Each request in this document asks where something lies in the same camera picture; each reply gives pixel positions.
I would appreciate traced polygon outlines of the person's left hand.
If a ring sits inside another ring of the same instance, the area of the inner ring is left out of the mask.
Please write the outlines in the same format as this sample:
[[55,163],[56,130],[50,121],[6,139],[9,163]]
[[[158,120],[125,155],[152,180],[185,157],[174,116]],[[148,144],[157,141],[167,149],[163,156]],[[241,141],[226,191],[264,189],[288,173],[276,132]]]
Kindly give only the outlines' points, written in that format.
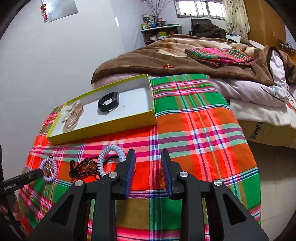
[[21,221],[22,219],[22,212],[20,210],[20,205],[18,203],[18,199],[15,194],[11,195],[13,197],[13,202],[10,202],[8,206],[1,205],[1,214],[6,216],[9,210],[12,212],[15,220]]

